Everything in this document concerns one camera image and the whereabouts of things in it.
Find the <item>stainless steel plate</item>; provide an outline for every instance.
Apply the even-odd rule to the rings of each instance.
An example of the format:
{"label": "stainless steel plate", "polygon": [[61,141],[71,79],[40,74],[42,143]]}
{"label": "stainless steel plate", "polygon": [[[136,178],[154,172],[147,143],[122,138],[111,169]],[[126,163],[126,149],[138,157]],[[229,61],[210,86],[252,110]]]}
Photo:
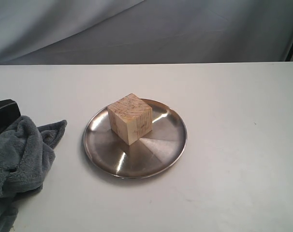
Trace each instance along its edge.
{"label": "stainless steel plate", "polygon": [[171,167],[182,155],[187,132],[183,120],[168,106],[143,99],[153,108],[153,130],[128,146],[110,127],[107,108],[88,123],[84,149],[99,168],[121,178],[145,178]]}

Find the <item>wooden cube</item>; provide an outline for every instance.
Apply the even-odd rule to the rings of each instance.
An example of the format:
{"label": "wooden cube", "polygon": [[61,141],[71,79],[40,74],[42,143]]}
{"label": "wooden cube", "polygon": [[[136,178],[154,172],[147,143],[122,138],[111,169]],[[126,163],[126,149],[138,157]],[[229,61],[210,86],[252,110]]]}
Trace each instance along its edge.
{"label": "wooden cube", "polygon": [[128,145],[152,130],[152,107],[134,94],[108,106],[111,129]]}

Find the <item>gray towel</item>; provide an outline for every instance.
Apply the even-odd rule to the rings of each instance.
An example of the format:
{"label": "gray towel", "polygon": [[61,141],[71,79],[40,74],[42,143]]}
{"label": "gray towel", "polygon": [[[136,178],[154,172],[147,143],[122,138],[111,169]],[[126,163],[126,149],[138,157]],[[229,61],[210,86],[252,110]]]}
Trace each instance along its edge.
{"label": "gray towel", "polygon": [[66,125],[64,120],[37,128],[21,116],[0,134],[0,232],[8,232],[15,221],[11,203],[42,189]]}

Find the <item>white table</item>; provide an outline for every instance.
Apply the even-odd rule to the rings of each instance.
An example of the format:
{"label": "white table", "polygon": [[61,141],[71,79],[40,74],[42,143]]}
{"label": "white table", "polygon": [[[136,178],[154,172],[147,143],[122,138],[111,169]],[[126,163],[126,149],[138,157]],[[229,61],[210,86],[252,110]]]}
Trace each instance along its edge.
{"label": "white table", "polygon": [[[181,159],[150,179],[104,174],[81,147],[89,119],[131,92],[188,129]],[[15,232],[293,232],[293,63],[0,66],[8,98],[37,126],[68,121]]]}

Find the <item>wooden block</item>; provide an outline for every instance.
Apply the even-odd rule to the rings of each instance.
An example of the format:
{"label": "wooden block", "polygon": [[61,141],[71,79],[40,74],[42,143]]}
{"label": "wooden block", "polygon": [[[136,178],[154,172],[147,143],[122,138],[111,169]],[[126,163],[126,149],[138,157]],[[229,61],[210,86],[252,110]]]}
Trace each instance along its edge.
{"label": "wooden block", "polygon": [[108,106],[111,129],[128,145],[152,130],[152,107],[134,94]]}

